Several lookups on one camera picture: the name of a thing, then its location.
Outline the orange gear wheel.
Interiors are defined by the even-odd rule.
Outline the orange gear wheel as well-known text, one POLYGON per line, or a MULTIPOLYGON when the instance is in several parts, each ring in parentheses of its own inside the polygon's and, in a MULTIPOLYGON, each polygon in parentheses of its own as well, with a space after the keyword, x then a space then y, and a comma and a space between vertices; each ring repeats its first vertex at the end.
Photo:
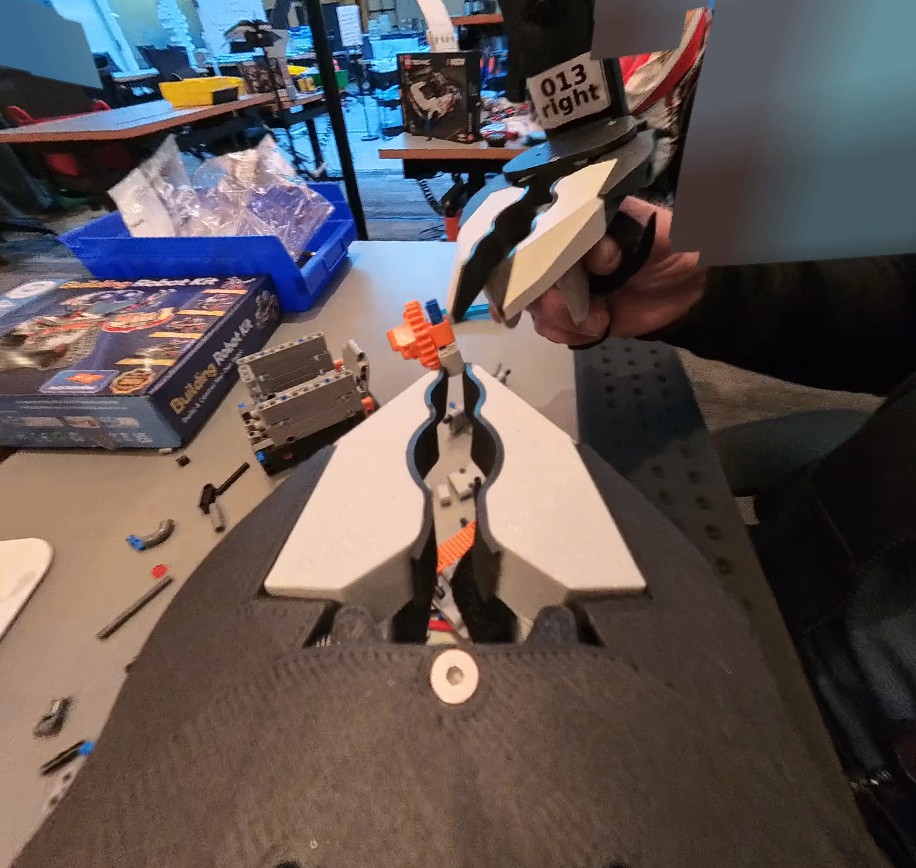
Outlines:
POLYGON ((386 335, 395 352, 406 360, 416 360, 428 371, 445 371, 450 376, 464 371, 451 323, 436 299, 407 302, 402 323, 386 335))

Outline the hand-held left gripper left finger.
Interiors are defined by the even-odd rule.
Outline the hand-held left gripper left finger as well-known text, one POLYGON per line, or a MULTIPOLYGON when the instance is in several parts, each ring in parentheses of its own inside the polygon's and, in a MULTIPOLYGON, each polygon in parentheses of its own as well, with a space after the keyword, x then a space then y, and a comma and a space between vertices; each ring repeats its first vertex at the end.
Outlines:
POLYGON ((338 440, 268 595, 361 607, 395 637, 427 635, 437 549, 424 479, 443 415, 444 372, 430 372, 338 440))

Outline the blue plastic bin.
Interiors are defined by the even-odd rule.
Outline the blue plastic bin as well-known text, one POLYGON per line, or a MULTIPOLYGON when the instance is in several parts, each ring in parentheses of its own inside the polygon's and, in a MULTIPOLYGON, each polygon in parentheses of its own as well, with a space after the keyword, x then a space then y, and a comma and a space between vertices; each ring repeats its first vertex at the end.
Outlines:
POLYGON ((59 241, 97 279, 203 279, 268 275, 283 310, 304 312, 321 297, 344 265, 355 241, 356 224, 342 191, 334 183, 312 189, 332 212, 304 249, 293 258, 276 236, 133 237, 119 212, 63 233, 59 241))

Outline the yellow plastic bin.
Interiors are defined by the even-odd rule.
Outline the yellow plastic bin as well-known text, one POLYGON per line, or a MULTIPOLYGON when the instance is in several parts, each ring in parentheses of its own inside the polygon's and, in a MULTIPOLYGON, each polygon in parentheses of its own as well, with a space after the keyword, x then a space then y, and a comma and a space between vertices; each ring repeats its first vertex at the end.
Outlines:
POLYGON ((176 109, 210 107, 237 102, 246 94, 240 77, 208 76, 158 84, 162 98, 176 109))

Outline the black printed kit box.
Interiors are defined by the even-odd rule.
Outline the black printed kit box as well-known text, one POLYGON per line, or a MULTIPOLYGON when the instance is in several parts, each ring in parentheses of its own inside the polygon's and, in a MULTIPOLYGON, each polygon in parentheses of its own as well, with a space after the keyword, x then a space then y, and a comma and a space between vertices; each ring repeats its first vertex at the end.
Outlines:
POLYGON ((459 144, 482 139, 479 50, 400 53, 396 63, 407 134, 459 144))

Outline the black perforated mat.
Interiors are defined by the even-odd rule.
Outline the black perforated mat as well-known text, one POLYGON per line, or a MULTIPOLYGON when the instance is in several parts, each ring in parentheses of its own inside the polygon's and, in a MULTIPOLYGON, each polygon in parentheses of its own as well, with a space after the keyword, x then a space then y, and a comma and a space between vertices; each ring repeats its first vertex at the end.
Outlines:
POLYGON ((817 706, 677 351, 607 339, 572 357, 580 438, 712 563, 749 614, 793 722, 814 749, 817 706))

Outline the black support column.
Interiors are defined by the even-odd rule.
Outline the black support column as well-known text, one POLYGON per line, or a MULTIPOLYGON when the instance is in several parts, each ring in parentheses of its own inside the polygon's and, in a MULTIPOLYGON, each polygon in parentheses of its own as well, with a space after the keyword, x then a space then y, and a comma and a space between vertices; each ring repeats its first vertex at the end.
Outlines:
POLYGON ((361 241, 368 241, 369 235, 365 223, 364 209, 354 171, 344 110, 333 63, 333 52, 327 35, 322 4, 320 0, 303 0, 303 2, 308 16, 308 23, 312 30, 314 51, 323 81, 323 94, 341 164, 347 202, 354 217, 357 238, 361 241))

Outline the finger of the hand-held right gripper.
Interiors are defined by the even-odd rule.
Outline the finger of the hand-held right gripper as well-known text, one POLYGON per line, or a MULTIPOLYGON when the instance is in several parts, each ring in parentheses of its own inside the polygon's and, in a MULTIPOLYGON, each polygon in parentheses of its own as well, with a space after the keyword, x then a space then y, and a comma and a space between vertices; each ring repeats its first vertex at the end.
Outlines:
POLYGON ((505 321, 515 319, 553 287, 561 290, 575 324, 587 318, 589 284, 581 260, 604 236, 604 196, 612 187, 615 167, 615 162, 587 165, 553 185, 551 205, 511 254, 500 309, 505 321))
POLYGON ((539 209, 552 204, 551 185, 532 180, 490 190, 464 219, 449 288, 452 321, 465 318, 487 290, 498 320, 518 324, 521 310, 553 283, 549 236, 536 231, 539 209))

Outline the pile of small building pieces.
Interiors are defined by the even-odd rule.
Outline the pile of small building pieces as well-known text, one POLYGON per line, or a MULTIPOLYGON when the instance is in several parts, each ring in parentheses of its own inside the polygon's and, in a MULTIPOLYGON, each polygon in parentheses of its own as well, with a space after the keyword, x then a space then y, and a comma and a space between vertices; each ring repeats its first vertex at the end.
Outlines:
POLYGON ((2 820, 25 837, 58 805, 178 588, 274 485, 247 445, 176 453, 18 452, 2 473, 2 540, 36 538, 52 563, 2 639, 2 820))

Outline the person's right forearm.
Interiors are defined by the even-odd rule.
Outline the person's right forearm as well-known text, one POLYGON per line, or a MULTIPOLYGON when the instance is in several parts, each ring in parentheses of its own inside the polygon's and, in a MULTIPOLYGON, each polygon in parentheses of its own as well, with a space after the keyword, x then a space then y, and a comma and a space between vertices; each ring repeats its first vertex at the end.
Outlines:
POLYGON ((713 267, 643 336, 786 382, 887 396, 915 372, 915 256, 713 267))

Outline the white paper sign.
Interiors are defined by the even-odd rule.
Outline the white paper sign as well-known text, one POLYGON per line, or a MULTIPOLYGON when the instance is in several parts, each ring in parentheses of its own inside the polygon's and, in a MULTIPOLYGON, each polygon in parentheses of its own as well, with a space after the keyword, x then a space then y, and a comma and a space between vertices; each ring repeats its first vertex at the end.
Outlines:
POLYGON ((416 0, 426 23, 427 42, 433 53, 460 51, 459 39, 452 18, 443 0, 416 0))

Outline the person's right hand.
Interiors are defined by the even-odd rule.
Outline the person's right hand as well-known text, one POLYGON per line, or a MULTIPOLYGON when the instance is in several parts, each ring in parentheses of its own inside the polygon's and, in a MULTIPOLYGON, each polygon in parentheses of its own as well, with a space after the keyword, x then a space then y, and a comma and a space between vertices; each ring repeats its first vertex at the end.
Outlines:
POLYGON ((643 337, 680 319, 701 298, 706 270, 700 267, 698 252, 671 250, 670 208, 627 197, 621 213, 641 225, 656 221, 646 264, 620 289, 591 297, 582 322, 574 321, 560 290, 547 290, 527 308, 538 335, 569 347, 588 347, 605 336, 643 337))

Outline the blue robot kit box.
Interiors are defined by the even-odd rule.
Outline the blue robot kit box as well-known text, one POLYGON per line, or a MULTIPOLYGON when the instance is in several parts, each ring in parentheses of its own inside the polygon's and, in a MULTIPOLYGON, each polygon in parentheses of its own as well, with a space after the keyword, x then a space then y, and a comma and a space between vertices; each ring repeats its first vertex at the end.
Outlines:
POLYGON ((280 318, 269 276, 23 282, 1 299, 1 445, 177 449, 280 318))

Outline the wooden office table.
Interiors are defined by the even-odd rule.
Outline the wooden office table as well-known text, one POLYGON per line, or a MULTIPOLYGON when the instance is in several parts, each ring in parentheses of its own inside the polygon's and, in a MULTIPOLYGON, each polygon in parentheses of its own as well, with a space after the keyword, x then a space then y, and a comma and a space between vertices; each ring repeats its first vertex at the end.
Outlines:
POLYGON ((526 149, 517 140, 492 146, 486 141, 462 144, 405 133, 384 141, 378 155, 383 161, 400 162, 406 179, 427 182, 437 175, 452 178, 452 187, 441 199, 440 212, 455 218, 489 176, 501 173, 504 164, 526 149))
POLYGON ((37 153, 39 175, 81 194, 102 196, 169 134, 180 150, 198 152, 231 141, 240 145, 254 128, 290 129, 327 113, 321 93, 292 98, 245 95, 216 105, 176 108, 165 100, 60 117, 3 130, 1 141, 37 153))

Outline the bundle of clear plastic bags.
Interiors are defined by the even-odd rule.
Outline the bundle of clear plastic bags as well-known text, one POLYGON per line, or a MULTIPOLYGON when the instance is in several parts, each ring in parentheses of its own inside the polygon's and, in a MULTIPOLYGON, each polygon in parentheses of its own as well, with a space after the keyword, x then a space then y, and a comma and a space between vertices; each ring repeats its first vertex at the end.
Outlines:
POLYGON ((271 136, 189 171, 171 134, 107 194, 133 237, 274 236, 293 258, 333 214, 271 136))

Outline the grey building kit robot assembly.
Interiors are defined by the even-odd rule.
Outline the grey building kit robot assembly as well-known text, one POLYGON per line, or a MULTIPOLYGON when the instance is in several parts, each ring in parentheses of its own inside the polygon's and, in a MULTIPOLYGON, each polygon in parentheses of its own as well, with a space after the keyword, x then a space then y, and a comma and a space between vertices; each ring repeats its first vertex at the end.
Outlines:
POLYGON ((373 415, 367 353, 347 340, 332 357, 322 332, 237 359, 248 400, 238 405, 249 446, 277 475, 333 444, 373 415))

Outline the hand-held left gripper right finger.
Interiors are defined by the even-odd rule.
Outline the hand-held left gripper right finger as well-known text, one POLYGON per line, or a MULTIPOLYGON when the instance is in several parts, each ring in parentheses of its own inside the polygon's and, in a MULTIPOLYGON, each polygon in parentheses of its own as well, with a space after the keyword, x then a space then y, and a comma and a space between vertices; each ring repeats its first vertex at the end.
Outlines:
POLYGON ((514 637, 521 621, 647 582, 581 446, 482 368, 465 370, 475 539, 465 554, 465 624, 514 637))

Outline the white booklet stand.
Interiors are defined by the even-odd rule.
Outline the white booklet stand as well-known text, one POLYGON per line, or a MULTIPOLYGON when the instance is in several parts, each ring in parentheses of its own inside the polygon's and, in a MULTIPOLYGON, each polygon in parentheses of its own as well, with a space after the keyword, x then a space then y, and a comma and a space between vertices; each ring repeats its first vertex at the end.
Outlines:
POLYGON ((47 574, 52 545, 41 538, 1 541, 1 638, 47 574))

